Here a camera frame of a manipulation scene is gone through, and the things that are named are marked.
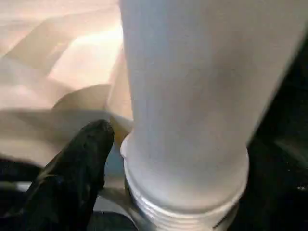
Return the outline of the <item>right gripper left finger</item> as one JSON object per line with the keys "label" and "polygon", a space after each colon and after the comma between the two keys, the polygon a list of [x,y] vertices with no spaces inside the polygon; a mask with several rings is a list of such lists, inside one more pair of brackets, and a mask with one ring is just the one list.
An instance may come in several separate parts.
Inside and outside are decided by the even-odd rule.
{"label": "right gripper left finger", "polygon": [[21,230],[86,230],[113,143],[114,131],[106,120],[83,127],[30,185]]}

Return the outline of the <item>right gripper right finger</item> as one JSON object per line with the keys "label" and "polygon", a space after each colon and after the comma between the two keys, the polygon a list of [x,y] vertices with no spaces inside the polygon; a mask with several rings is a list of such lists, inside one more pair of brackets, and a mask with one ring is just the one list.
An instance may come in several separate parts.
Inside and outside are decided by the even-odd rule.
{"label": "right gripper right finger", "polygon": [[252,143],[248,153],[250,172],[237,229],[306,231],[308,159],[269,143]]}

